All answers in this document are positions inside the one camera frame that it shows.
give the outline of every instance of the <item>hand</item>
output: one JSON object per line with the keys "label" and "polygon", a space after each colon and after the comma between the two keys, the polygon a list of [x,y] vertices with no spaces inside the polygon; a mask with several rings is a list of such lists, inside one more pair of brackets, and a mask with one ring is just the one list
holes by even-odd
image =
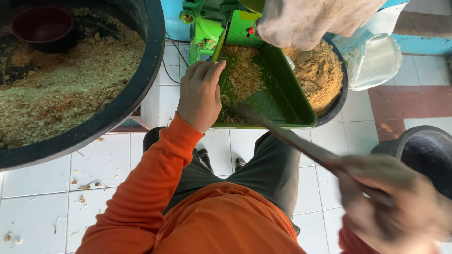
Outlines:
{"label": "hand", "polygon": [[[338,169],[345,219],[350,229],[381,254],[433,254],[435,241],[452,229],[452,202],[431,181],[391,156],[346,156]],[[392,206],[365,197],[359,183],[381,189]]]}
{"label": "hand", "polygon": [[221,111],[218,80],[226,61],[198,61],[192,64],[180,80],[180,100],[177,114],[200,133],[205,133]]}

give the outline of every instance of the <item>black bucket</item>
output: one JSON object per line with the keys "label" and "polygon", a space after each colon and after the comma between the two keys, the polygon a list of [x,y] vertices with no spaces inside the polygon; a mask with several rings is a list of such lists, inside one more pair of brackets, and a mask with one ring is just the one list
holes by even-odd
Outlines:
{"label": "black bucket", "polygon": [[398,139],[377,145],[371,154],[388,154],[426,175],[435,188],[452,199],[452,136],[433,126],[418,126]]}
{"label": "black bucket", "polygon": [[109,105],[88,121],[60,135],[28,146],[1,150],[0,171],[40,164],[67,155],[120,125],[135,112],[146,96],[163,58],[165,22],[160,0],[2,0],[0,26],[8,24],[24,9],[42,5],[101,10],[136,30],[145,40],[146,49],[135,75]]}
{"label": "black bucket", "polygon": [[345,104],[345,100],[347,99],[348,94],[348,74],[347,74],[347,66],[345,65],[344,59],[342,58],[341,53],[339,52],[339,49],[336,47],[336,45],[333,43],[333,41],[328,37],[324,36],[323,39],[331,46],[333,46],[333,52],[336,53],[336,55],[339,58],[339,61],[342,62],[342,73],[344,74],[344,77],[342,79],[342,89],[340,91],[339,96],[334,101],[333,105],[326,111],[325,114],[317,118],[317,125],[315,127],[322,126],[331,120],[335,118],[339,112],[342,110],[342,107]]}

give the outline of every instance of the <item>blue wall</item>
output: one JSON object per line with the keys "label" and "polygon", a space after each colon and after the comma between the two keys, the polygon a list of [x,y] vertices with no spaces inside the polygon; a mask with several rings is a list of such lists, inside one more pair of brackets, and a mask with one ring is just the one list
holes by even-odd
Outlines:
{"label": "blue wall", "polygon": [[388,8],[388,7],[391,7],[391,6],[394,6],[394,5],[399,5],[399,4],[401,4],[401,3],[405,3],[405,2],[408,2],[409,0],[388,0],[382,7],[381,7],[381,9],[384,9],[384,8]]}
{"label": "blue wall", "polygon": [[446,55],[452,53],[452,41],[446,38],[392,34],[403,53]]}
{"label": "blue wall", "polygon": [[182,11],[184,0],[161,0],[165,27],[173,40],[189,41],[190,25],[179,19],[179,12]]}

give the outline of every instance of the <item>electric cord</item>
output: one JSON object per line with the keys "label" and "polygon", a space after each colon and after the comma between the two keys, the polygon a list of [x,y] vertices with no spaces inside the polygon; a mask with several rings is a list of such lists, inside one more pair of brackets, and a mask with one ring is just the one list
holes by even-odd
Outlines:
{"label": "electric cord", "polygon": [[173,39],[173,41],[181,42],[181,43],[190,43],[190,41],[180,41],[180,40],[174,40],[174,39]]}
{"label": "electric cord", "polygon": [[[168,38],[172,41],[172,43],[174,44],[174,46],[175,46],[176,49],[177,49],[177,52],[179,52],[179,55],[182,57],[182,60],[185,62],[185,64],[186,64],[187,67],[188,67],[188,63],[187,63],[187,61],[185,60],[185,57],[184,57],[184,56],[182,55],[182,53],[180,52],[179,47],[176,46],[175,41],[177,41],[177,40],[173,40],[173,39],[170,37],[170,35],[168,34],[168,32],[165,31],[165,33],[166,33],[166,35],[168,35]],[[177,84],[180,84],[180,82],[177,82],[177,81],[175,81],[173,78],[171,78],[170,74],[168,73],[168,70],[166,69],[165,61],[164,61],[163,59],[162,59],[162,63],[163,63],[163,68],[165,69],[166,74],[168,75],[169,79],[171,79],[173,82],[175,82],[175,83],[177,83]]]}
{"label": "electric cord", "polygon": [[173,78],[171,78],[170,74],[168,73],[167,69],[166,69],[166,65],[165,65],[165,61],[162,59],[162,63],[163,63],[163,68],[166,71],[166,74],[168,75],[169,79],[171,79],[173,82],[180,84],[180,82],[175,81]]}
{"label": "electric cord", "polygon": [[171,39],[171,37],[170,37],[170,35],[168,34],[168,32],[167,31],[165,31],[165,33],[166,33],[166,35],[168,35],[168,38],[173,42],[173,44],[174,44],[174,46],[176,47],[176,49],[177,49],[177,52],[179,52],[179,55],[182,57],[182,60],[185,62],[185,64],[187,65],[187,67],[188,67],[188,63],[187,63],[187,61],[185,60],[185,57],[182,55],[182,53],[180,52],[180,50],[179,50],[179,47],[178,46],[176,46],[176,43],[174,42],[174,40],[173,39]]}

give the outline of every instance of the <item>white tile floor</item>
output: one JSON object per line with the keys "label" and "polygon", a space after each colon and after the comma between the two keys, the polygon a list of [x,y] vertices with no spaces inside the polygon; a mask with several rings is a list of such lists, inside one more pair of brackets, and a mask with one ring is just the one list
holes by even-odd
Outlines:
{"label": "white tile floor", "polygon": [[416,126],[421,125],[431,125],[438,127],[445,132],[452,135],[452,117],[444,117],[444,118],[412,118],[412,119],[403,119],[405,124],[405,129],[410,129]]}
{"label": "white tile floor", "polygon": [[[179,81],[185,73],[185,63],[170,46],[165,51],[167,70],[173,79]],[[180,46],[188,61],[188,45]],[[407,59],[412,60],[411,67],[415,68],[413,58]],[[414,75],[419,81],[417,72]],[[169,79],[163,67],[158,83],[159,124],[167,126],[177,108],[180,86]],[[333,121],[295,132],[339,155],[368,154],[378,143],[373,120],[368,92],[349,91],[346,105]],[[442,128],[452,126],[449,118],[436,121]],[[226,178],[234,172],[237,157],[246,161],[251,159],[254,142],[265,132],[212,129],[197,148],[208,149],[215,174]],[[62,158],[0,173],[0,235],[6,236],[11,232],[11,241],[0,241],[0,253],[62,254],[75,251],[85,228],[95,222],[94,216],[103,212],[115,187],[138,164],[144,135],[103,135],[102,141],[94,141]],[[338,253],[338,231],[344,211],[337,179],[302,156],[299,182],[294,222],[301,227],[300,245],[308,253]],[[91,189],[80,190],[87,184]],[[22,243],[11,248],[19,240]]]}
{"label": "white tile floor", "polygon": [[450,85],[449,82],[445,57],[403,55],[399,71],[384,85]]}

